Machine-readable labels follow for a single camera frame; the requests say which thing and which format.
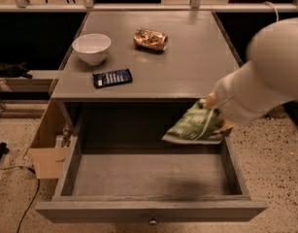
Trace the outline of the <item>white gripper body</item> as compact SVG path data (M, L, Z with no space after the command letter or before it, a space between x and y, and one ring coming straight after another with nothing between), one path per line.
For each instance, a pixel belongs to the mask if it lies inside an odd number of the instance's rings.
M236 124L246 124L272 108L272 91L252 71L236 71L219 80L215 100L220 113Z

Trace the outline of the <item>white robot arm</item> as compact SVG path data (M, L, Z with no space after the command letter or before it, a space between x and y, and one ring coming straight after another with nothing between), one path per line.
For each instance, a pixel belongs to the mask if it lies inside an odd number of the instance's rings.
M221 131L247 124L298 100L298 17L272 23L251 39L247 60L220 79L205 106L217 109Z

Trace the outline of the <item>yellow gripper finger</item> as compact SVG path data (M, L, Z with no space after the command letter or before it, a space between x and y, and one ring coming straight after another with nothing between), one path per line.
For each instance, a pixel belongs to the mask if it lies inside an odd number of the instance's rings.
M211 109L214 110L217 108L217 103L216 103L216 96L215 93L212 92L210 93L206 98L205 98L205 102L203 104L203 107L205 109Z
M232 120L228 119L225 116L219 115L215 121L214 132L215 133L224 132L226 130L233 128L235 125L236 123L233 122Z

